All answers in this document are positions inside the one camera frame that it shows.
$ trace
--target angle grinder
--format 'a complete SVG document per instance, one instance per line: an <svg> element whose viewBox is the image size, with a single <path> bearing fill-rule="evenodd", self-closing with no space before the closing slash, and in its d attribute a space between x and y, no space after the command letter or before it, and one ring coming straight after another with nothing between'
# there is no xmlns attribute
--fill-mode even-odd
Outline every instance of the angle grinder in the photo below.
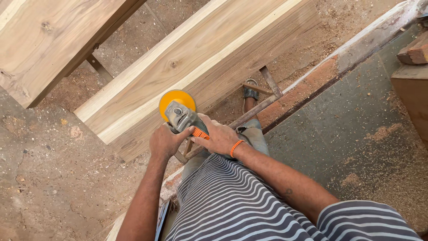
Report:
<svg viewBox="0 0 428 241"><path fill-rule="evenodd" d="M175 134L195 126L191 136L209 140L208 129L196 113L195 100L182 90L172 90L163 95L159 102L159 112Z"/></svg>

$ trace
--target forearm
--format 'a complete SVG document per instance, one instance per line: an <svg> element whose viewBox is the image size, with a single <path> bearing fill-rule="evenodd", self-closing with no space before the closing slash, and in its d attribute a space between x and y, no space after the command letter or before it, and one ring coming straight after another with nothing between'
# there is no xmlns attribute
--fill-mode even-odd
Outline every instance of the forearm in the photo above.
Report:
<svg viewBox="0 0 428 241"><path fill-rule="evenodd" d="M320 212L339 200L321 185L296 171L242 143L234 156L255 171L293 208L316 224Z"/></svg>
<svg viewBox="0 0 428 241"><path fill-rule="evenodd" d="M167 160L151 157L146 173L126 213L117 241L154 240L159 195Z"/></svg>

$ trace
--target gray striped shirt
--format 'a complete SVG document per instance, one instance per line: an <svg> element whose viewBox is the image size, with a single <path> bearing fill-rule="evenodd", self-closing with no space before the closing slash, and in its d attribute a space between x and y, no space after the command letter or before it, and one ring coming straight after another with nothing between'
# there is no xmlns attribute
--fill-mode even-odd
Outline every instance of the gray striped shirt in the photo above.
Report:
<svg viewBox="0 0 428 241"><path fill-rule="evenodd" d="M178 188L166 240L418 240L397 211L371 201L326 207L315 227L242 163L211 155Z"/></svg>

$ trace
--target metal stand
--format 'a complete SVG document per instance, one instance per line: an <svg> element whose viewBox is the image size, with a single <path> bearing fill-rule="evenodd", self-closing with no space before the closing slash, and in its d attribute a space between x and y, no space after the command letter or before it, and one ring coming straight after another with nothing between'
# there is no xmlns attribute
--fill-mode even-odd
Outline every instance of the metal stand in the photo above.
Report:
<svg viewBox="0 0 428 241"><path fill-rule="evenodd" d="M262 101L260 104L254 106L254 108L252 108L250 111L248 111L247 113L245 113L244 115L239 117L237 120L232 122L229 125L229 127L232 129L235 129L235 128L241 126L248 119L250 119L254 115L258 114L259 112L261 112L266 107L268 107L273 102L277 101L279 98L281 98L283 96L283 93L281 92L278 85L273 80L272 76L270 75L268 68L266 66L263 66L259 71L260 71L260 73L262 73L263 77L266 79L267 83L269 84L270 90L266 89L266 88L259 87L259 86L255 86L252 84L246 84L245 87L247 87L249 89L253 89L253 90L258 91L260 93L264 93L264 94L269 93L272 95L269 96L264 101ZM186 164L191 158L193 158L194 156L196 156L197 154L199 154L201 151L203 151L205 149L205 147L203 147L201 145L198 145L194 149L192 149L192 146L193 146L193 142L191 140L189 140L187 142L187 146L185 148L184 153L181 154L180 151L177 151L177 153L175 154L175 157L183 165Z"/></svg>

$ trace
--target orange thread bracelet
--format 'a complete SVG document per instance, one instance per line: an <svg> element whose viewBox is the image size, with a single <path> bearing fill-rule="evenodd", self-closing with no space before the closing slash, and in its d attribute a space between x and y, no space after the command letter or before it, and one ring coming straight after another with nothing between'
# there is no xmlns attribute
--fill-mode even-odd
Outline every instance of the orange thread bracelet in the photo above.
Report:
<svg viewBox="0 0 428 241"><path fill-rule="evenodd" d="M235 150L235 148L241 143L241 142L243 142L244 140L239 140L233 147L232 147L232 149L230 150L230 156L232 157L232 158L234 158L233 157L233 151Z"/></svg>

